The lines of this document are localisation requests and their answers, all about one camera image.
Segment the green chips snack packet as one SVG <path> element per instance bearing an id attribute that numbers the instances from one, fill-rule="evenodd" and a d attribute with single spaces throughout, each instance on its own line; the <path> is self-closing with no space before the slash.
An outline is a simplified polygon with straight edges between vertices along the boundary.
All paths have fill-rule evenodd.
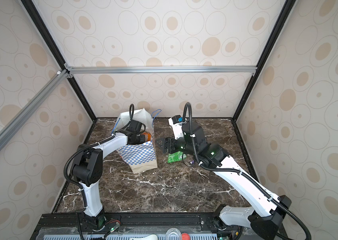
<path id="1" fill-rule="evenodd" d="M 181 162 L 184 159 L 186 159 L 186 154 L 184 154 L 183 152 L 168 154 L 168 163 Z"/>

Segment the orange Fox's candy packet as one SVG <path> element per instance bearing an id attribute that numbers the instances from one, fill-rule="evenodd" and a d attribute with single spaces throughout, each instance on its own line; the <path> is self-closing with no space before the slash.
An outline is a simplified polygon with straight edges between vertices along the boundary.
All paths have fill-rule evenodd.
<path id="1" fill-rule="evenodd" d="M 152 135 L 148 132 L 142 133 L 145 136 L 145 142 L 150 142 L 152 140 Z"/>

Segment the blue checkered paper bag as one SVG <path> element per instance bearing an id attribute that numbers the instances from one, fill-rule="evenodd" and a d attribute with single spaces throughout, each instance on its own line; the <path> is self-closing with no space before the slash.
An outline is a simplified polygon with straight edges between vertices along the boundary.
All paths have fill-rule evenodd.
<path id="1" fill-rule="evenodd" d="M 128 136 L 131 134 L 141 135 L 144 132 L 152 135 L 150 142 L 141 145 L 128 144 Z M 153 144 L 154 118 L 145 109 L 135 110 L 134 104 L 131 104 L 128 112 L 119 115 L 112 134 L 122 137 L 126 143 L 117 149 L 117 153 L 130 166 L 133 173 L 142 173 L 158 167 L 157 154 Z"/>

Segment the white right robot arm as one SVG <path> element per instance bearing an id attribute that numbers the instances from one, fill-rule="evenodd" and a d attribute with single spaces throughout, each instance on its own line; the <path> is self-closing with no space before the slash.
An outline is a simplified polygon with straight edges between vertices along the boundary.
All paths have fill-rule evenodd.
<path id="1" fill-rule="evenodd" d="M 285 240 L 287 237 L 279 229 L 285 217 L 289 216 L 302 228 L 307 240 L 312 238 L 307 226 L 290 211 L 289 197 L 278 196 L 265 188 L 240 167 L 226 149 L 207 142 L 203 128 L 193 119 L 189 102 L 184 105 L 182 115 L 169 119 L 169 125 L 174 135 L 161 139 L 160 147 L 164 153 L 191 155 L 195 165 L 221 177 L 250 203 L 247 208 L 219 208 L 214 218 L 217 228 L 240 226 L 252 229 L 264 240 L 276 237 Z"/>

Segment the clear plastic bottle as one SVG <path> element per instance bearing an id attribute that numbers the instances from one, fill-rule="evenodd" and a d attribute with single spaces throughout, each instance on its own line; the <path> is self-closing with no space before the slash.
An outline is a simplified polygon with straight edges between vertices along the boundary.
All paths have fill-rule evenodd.
<path id="1" fill-rule="evenodd" d="M 165 240 L 182 240 L 182 234 L 177 228 L 170 228 L 166 232 Z"/>

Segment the red cap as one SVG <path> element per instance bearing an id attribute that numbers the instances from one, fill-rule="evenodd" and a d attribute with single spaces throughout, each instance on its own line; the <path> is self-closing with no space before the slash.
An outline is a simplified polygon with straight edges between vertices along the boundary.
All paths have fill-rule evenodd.
<path id="1" fill-rule="evenodd" d="M 190 235 L 188 233 L 182 233 L 181 240 L 190 240 Z"/>

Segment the horizontal aluminium rail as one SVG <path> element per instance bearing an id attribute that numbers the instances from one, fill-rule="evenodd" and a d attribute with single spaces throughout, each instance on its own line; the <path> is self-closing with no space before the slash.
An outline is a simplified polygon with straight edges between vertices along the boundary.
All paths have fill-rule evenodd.
<path id="1" fill-rule="evenodd" d="M 255 73 L 256 66 L 68 67 L 72 74 Z"/>

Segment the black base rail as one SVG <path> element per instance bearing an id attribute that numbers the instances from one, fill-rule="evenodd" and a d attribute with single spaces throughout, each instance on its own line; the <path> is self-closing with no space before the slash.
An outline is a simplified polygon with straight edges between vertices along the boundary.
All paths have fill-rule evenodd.
<path id="1" fill-rule="evenodd" d="M 106 236 L 108 240 L 128 240 L 132 236 L 149 234 L 165 239 L 170 228 L 188 233 L 192 239 L 239 240 L 242 235 L 254 232 L 248 227 L 233 224 L 223 226 L 215 213 L 106 213 L 102 225 L 92 224 L 82 213 L 57 213 L 42 215 L 31 236 L 32 240 L 95 239 Z"/>

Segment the left slanted aluminium rail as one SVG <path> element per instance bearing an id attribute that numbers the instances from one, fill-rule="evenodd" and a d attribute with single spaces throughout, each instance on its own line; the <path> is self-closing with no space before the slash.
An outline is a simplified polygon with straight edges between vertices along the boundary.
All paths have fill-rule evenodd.
<path id="1" fill-rule="evenodd" d="M 67 70 L 55 75 L 18 114 L 0 131 L 0 151 L 18 132 L 18 130 L 28 121 L 28 119 L 37 111 L 40 105 L 48 98 L 60 82 L 68 77 Z"/>

